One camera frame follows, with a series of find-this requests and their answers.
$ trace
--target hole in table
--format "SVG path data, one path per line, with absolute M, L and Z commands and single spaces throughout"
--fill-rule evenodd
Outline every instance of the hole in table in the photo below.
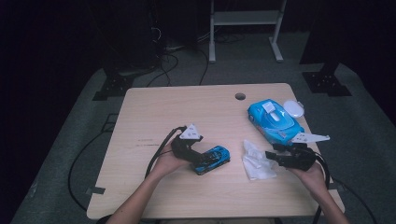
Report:
M 240 101 L 245 100 L 246 98 L 247 98 L 246 95 L 244 93 L 242 93 L 242 92 L 238 92 L 235 95 L 235 99 L 240 100 Z

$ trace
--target crumpled paper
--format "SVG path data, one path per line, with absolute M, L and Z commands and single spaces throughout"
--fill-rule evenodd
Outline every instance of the crumpled paper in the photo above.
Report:
M 247 176 L 251 179 L 268 179 L 276 177 L 275 171 L 272 170 L 274 161 L 268 160 L 263 151 L 260 151 L 256 146 L 244 140 L 245 155 L 242 159 Z

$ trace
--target small blue toy car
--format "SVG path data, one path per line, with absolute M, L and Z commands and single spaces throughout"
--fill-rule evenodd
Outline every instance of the small blue toy car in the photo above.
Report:
M 271 144 L 291 145 L 291 139 L 304 128 L 277 102 L 267 99 L 251 105 L 248 119 Z
M 209 149 L 202 156 L 202 162 L 191 164 L 191 168 L 198 175 L 203 175 L 230 161 L 230 152 L 225 147 L 220 146 Z

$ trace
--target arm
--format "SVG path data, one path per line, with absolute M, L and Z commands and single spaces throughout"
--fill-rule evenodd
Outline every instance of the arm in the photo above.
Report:
M 116 210 L 108 220 L 109 223 L 139 223 L 140 218 L 158 183 L 178 167 L 188 164 L 173 155 L 170 144 L 163 148 L 162 154 L 156 161 L 148 177 L 143 180 L 136 191 Z
M 319 164 L 315 162 L 306 172 L 291 168 L 288 170 L 297 175 L 301 182 L 303 182 L 304 186 L 311 193 L 311 196 L 320 205 L 328 223 L 349 223 L 347 217 L 335 203 L 332 195 L 327 190 Z

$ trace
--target floor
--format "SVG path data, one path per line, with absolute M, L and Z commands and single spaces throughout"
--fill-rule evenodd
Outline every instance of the floor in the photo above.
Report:
M 332 176 L 344 181 L 358 193 L 373 211 L 378 223 L 396 219 L 396 129 L 364 89 L 357 74 L 340 64 L 335 72 L 351 96 L 330 97 L 312 93 L 302 72 L 318 71 L 322 64 L 299 64 L 308 33 L 285 33 L 278 45 L 285 59 L 277 63 L 268 43 L 270 34 L 239 35 L 242 40 L 217 44 L 216 63 L 207 64 L 208 44 L 200 50 L 183 49 L 163 56 L 163 69 L 137 77 L 133 87 L 196 86 L 248 83 L 289 83 L 303 103 L 305 119 L 312 133 L 328 134 L 330 142 L 318 143 L 329 163 Z M 78 97 L 52 149 L 43 163 L 30 192 L 26 195 L 12 223 L 95 223 L 84 208 L 89 204 L 111 132 L 102 132 L 107 118 L 115 121 L 122 96 L 94 101 L 102 89 L 106 74 L 102 69 Z M 72 200 L 73 191 L 80 205 Z M 351 190 L 339 186 L 352 223 L 372 220 Z M 282 222 L 311 223 L 312 217 L 282 217 Z

